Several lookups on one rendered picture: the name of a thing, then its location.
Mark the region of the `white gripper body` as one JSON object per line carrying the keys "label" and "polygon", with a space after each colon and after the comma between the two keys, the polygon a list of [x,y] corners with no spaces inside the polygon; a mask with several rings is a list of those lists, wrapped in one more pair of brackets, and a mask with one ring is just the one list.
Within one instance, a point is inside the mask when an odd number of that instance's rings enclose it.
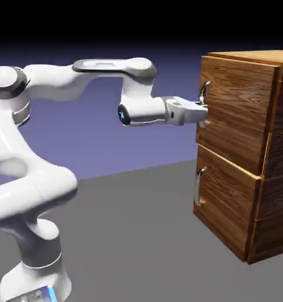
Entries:
{"label": "white gripper body", "polygon": [[180,97],[178,100],[181,103],[180,125],[186,123],[202,123],[205,121],[208,114],[208,106],[206,104],[188,101]]}

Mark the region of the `wooden cabinet door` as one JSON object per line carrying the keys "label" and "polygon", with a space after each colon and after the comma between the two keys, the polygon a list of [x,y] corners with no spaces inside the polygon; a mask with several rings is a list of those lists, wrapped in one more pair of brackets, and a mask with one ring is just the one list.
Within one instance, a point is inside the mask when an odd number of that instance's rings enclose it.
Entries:
{"label": "wooden cabinet door", "polygon": [[201,206],[194,214],[241,260],[246,261],[261,178],[198,145]]}
{"label": "wooden cabinet door", "polygon": [[259,176],[279,71],[274,64],[203,56],[208,114],[197,143]]}

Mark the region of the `wooden cabinet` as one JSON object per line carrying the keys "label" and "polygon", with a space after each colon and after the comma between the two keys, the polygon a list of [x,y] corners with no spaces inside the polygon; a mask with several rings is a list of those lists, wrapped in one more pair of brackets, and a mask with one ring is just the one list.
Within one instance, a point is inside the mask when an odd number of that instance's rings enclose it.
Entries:
{"label": "wooden cabinet", "polygon": [[258,201],[246,263],[283,253],[283,50],[211,52],[220,57],[280,67],[267,126]]}

